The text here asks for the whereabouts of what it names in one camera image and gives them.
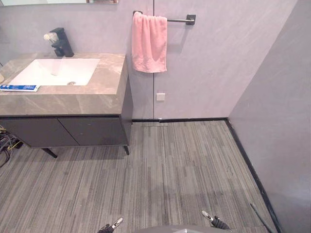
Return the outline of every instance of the mirror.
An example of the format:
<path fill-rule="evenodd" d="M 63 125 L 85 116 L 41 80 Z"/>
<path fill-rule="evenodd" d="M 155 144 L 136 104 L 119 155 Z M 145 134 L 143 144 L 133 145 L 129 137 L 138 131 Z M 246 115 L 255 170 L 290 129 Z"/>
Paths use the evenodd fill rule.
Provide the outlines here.
<path fill-rule="evenodd" d="M 0 6 L 56 3 L 118 3 L 119 0 L 0 0 Z"/>

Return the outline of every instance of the pink towel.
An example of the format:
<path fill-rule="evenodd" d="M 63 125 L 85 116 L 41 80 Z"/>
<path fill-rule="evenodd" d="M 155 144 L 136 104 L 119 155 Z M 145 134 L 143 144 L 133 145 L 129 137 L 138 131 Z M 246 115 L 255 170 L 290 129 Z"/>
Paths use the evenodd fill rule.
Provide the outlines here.
<path fill-rule="evenodd" d="M 132 26 L 134 69 L 147 73 L 166 71 L 167 18 L 135 12 Z"/>

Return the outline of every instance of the gray wall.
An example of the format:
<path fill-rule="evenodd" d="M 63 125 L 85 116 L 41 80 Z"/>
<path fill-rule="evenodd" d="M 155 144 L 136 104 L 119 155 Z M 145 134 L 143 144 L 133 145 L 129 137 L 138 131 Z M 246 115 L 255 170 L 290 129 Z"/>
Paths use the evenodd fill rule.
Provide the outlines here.
<path fill-rule="evenodd" d="M 287 233 L 311 232 L 310 12 L 298 1 L 229 116 Z"/>
<path fill-rule="evenodd" d="M 296 0 L 155 0 L 168 23 L 167 72 L 155 74 L 155 118 L 227 117 L 267 55 Z"/>
<path fill-rule="evenodd" d="M 194 13 L 197 21 L 193 27 L 169 23 L 168 71 L 156 74 L 155 83 L 152 74 L 130 68 L 134 118 L 227 117 L 295 3 L 155 0 L 156 15 L 185 18 Z M 153 0 L 0 7 L 0 62 L 52 51 L 42 36 L 64 27 L 74 52 L 127 53 L 131 67 L 133 10 L 152 15 Z M 156 92 L 165 92 L 166 100 L 153 103 Z"/>

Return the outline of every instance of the drain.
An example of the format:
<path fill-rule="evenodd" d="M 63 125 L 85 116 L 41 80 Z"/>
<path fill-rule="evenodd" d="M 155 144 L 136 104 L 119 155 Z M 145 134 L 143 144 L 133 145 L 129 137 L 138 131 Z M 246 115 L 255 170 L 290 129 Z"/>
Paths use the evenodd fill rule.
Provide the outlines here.
<path fill-rule="evenodd" d="M 67 83 L 67 85 L 69 85 L 69 86 L 73 86 L 75 84 L 76 84 L 76 82 L 69 82 L 69 83 Z"/>

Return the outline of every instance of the towel bar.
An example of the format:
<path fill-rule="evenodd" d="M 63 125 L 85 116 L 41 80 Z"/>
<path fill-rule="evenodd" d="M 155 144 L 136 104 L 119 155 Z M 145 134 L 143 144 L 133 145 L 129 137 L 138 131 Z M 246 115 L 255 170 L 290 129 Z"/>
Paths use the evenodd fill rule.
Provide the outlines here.
<path fill-rule="evenodd" d="M 168 22 L 180 22 L 186 23 L 186 25 L 194 25 L 195 24 L 195 17 L 196 15 L 187 15 L 186 19 L 167 19 Z"/>

